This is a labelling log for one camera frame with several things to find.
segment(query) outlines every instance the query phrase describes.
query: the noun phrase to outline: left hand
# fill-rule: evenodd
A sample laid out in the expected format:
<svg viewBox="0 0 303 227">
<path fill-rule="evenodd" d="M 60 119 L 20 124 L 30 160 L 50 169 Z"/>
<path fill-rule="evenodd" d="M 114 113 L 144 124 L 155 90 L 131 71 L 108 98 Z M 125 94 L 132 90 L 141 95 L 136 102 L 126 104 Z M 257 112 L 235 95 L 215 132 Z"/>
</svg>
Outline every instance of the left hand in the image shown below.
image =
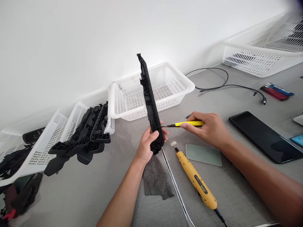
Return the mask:
<svg viewBox="0 0 303 227">
<path fill-rule="evenodd" d="M 166 142 L 168 140 L 166 135 L 169 135 L 169 132 L 166 131 L 165 129 L 162 129 L 162 131 L 164 135 L 164 142 Z M 141 137 L 139 148 L 137 150 L 137 154 L 135 157 L 137 157 L 140 161 L 142 161 L 145 164 L 148 163 L 153 155 L 150 147 L 151 143 L 155 139 L 157 139 L 158 136 L 159 136 L 159 132 L 158 131 L 152 132 L 152 129 L 149 126 Z"/>
</svg>

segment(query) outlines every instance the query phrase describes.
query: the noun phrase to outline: yellow electric screwdriver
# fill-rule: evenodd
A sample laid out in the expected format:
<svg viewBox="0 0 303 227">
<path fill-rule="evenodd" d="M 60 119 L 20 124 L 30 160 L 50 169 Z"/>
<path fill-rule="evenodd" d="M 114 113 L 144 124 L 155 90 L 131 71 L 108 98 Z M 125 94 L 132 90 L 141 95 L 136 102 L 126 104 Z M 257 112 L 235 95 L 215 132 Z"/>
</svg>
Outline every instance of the yellow electric screwdriver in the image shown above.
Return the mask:
<svg viewBox="0 0 303 227">
<path fill-rule="evenodd" d="M 173 128 L 173 127 L 180 128 L 182 123 L 189 123 L 189 124 L 191 124 L 195 127 L 201 127 L 205 124 L 203 121 L 184 121 L 184 122 L 179 122 L 179 123 L 175 123 L 175 124 L 172 124 L 172 125 L 161 126 L 161 127 L 162 128 Z"/>
<path fill-rule="evenodd" d="M 208 208 L 214 210 L 216 212 L 216 214 L 218 215 L 218 217 L 223 222 L 223 224 L 225 226 L 227 226 L 224 218 L 222 217 L 222 215 L 220 214 L 220 212 L 217 209 L 218 204 L 217 204 L 217 201 L 216 201 L 214 195 L 211 193 L 211 191 L 209 190 L 209 188 L 207 187 L 205 182 L 202 180 L 201 176 L 198 174 L 195 167 L 190 163 L 190 161 L 183 154 L 183 152 L 179 151 L 179 149 L 175 146 L 176 144 L 177 144 L 176 141 L 174 141 L 170 144 L 170 146 L 175 148 L 175 150 L 177 152 L 176 155 L 180 161 L 181 166 L 183 167 L 184 171 L 186 172 L 186 174 L 187 174 L 188 178 L 190 179 L 190 181 L 192 182 L 193 186 L 198 191 L 199 196 L 201 197 L 202 201 Z"/>
</svg>

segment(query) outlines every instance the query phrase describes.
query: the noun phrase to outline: forearm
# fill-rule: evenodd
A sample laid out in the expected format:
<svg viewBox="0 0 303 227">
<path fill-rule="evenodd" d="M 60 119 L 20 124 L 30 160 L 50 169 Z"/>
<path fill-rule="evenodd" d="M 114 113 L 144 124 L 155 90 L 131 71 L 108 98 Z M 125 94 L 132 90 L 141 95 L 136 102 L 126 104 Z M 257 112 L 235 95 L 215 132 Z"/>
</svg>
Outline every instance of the forearm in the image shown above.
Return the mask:
<svg viewBox="0 0 303 227">
<path fill-rule="evenodd" d="M 97 227 L 126 227 L 131 225 L 144 168 L 145 164 L 135 157 Z"/>
<path fill-rule="evenodd" d="M 235 141 L 220 149 L 245 176 L 283 226 L 300 226 L 303 186 Z"/>
</svg>

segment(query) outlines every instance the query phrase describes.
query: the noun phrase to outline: smartphone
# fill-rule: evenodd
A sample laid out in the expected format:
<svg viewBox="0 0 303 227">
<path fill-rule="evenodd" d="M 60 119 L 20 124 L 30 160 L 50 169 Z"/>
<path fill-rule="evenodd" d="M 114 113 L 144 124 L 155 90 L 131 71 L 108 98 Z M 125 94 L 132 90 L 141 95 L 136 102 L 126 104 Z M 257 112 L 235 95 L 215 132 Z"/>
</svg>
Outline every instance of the smartphone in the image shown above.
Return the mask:
<svg viewBox="0 0 303 227">
<path fill-rule="evenodd" d="M 282 164 L 303 158 L 303 152 L 250 112 L 229 118 L 231 123 L 273 162 Z"/>
</svg>

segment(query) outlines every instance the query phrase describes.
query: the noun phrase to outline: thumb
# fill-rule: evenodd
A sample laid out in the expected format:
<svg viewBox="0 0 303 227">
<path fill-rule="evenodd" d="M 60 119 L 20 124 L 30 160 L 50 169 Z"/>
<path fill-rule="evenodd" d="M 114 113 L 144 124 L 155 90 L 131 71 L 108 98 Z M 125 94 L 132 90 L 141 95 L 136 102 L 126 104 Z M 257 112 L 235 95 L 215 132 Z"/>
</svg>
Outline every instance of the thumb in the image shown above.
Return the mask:
<svg viewBox="0 0 303 227">
<path fill-rule="evenodd" d="M 199 134 L 199 129 L 191 124 L 188 123 L 182 123 L 180 125 L 181 128 L 184 128 L 186 131 L 191 132 L 193 134 L 195 134 L 196 136 Z"/>
<path fill-rule="evenodd" d="M 152 134 L 149 135 L 149 137 L 146 139 L 146 143 L 148 143 L 149 145 L 155 141 L 155 139 L 157 139 L 159 136 L 159 132 L 158 131 L 154 131 Z"/>
</svg>

